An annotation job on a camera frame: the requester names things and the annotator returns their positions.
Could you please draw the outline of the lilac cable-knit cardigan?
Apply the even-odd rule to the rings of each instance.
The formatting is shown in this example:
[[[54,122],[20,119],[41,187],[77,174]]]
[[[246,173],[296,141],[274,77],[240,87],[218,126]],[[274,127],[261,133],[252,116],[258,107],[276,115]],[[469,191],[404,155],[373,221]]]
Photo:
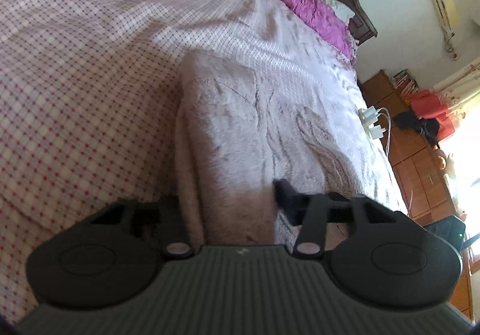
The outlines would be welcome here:
[[[274,198],[276,181],[307,194],[377,195],[375,158],[360,126],[333,126],[323,104],[295,102],[253,69],[204,51],[181,64],[176,175],[195,247],[291,246],[299,226]]]

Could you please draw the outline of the black clothes on cabinet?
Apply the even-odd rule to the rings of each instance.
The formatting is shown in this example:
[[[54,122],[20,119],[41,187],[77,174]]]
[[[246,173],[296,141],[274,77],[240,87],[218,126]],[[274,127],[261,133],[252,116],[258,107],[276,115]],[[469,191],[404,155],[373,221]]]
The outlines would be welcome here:
[[[419,118],[413,111],[408,110],[395,115],[393,122],[401,130],[414,130],[423,136],[431,147],[439,145],[440,125],[436,119]]]

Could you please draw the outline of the white power strip with chargers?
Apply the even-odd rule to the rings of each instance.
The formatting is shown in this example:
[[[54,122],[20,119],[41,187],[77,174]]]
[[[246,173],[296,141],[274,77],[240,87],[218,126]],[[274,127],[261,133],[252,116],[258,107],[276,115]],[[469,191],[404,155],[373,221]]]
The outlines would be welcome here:
[[[373,140],[381,139],[386,131],[385,128],[377,124],[380,116],[380,110],[371,106],[369,108],[360,108],[358,115],[365,133]]]

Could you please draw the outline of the wooden sideboard cabinet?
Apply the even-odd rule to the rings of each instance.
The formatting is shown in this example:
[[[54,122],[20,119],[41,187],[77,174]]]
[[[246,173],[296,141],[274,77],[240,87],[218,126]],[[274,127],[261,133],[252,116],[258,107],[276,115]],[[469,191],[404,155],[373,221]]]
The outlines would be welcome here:
[[[388,159],[410,218],[426,226],[445,217],[459,217],[432,147],[424,136],[393,122],[394,116],[409,109],[401,91],[382,69],[360,84],[360,90],[369,107],[388,110],[390,115],[379,117],[379,124],[391,130],[382,144],[389,149]]]

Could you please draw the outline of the stack of books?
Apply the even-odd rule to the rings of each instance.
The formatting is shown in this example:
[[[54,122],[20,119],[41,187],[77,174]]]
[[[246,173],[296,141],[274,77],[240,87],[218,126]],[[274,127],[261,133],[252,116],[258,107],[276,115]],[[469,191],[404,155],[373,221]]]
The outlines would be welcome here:
[[[402,95],[406,96],[419,91],[416,79],[409,69],[403,69],[391,78],[392,85]]]

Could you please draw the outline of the orange floral curtain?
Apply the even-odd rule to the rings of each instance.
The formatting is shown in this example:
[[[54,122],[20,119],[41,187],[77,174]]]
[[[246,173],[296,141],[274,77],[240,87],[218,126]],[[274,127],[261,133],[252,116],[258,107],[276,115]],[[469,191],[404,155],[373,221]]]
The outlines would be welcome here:
[[[447,139],[479,105],[479,58],[433,88],[408,94],[406,100],[418,118],[439,122],[439,141]]]

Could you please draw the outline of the white pillow behind magenta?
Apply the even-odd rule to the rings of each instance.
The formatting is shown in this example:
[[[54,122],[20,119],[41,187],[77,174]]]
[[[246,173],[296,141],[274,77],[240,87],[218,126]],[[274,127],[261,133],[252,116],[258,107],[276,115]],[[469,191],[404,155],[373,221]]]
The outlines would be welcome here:
[[[321,0],[327,4],[334,11],[336,17],[340,19],[344,24],[348,25],[350,20],[355,16],[355,12],[351,10],[347,5],[338,0]]]

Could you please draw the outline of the pink checked bedspread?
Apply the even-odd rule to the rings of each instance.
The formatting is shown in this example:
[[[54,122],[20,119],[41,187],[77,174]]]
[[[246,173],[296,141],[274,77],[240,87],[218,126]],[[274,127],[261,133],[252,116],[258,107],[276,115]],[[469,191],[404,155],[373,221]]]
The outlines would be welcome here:
[[[181,66],[189,52],[233,60],[333,126],[364,131],[377,195],[404,201],[358,111],[354,63],[281,0],[1,0],[1,315],[35,308],[25,275],[42,242],[118,199],[173,194]]]

